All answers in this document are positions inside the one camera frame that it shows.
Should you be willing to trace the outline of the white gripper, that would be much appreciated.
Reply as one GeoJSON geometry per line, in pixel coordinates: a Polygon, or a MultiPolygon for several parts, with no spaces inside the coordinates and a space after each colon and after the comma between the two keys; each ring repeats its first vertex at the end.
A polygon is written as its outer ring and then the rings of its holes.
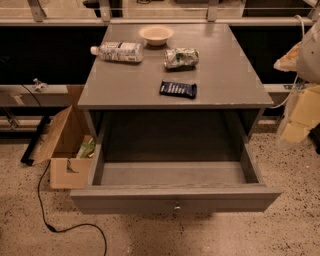
{"type": "Polygon", "coordinates": [[[300,78],[316,83],[293,91],[279,127],[282,143],[300,143],[320,123],[320,20],[273,67],[283,72],[297,70],[300,78]]]}

